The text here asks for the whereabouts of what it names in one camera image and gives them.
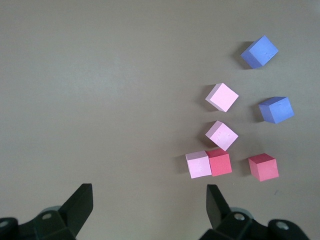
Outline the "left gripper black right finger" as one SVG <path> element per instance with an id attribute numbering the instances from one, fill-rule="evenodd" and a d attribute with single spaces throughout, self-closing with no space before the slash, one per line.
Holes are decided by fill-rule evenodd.
<path id="1" fill-rule="evenodd" d="M 206 212 L 212 228 L 201 240 L 308 240 L 309 237 L 295 223 L 272 219 L 267 226 L 248 214 L 232 210 L 215 184 L 206 187 Z"/>

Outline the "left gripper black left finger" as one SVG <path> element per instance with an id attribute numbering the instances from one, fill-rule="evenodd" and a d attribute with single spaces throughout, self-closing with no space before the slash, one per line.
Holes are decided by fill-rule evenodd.
<path id="1" fill-rule="evenodd" d="M 14 217 L 0 219 L 2 240 L 75 240 L 93 210 L 93 186 L 83 183 L 61 206 L 48 207 L 19 224 Z"/>

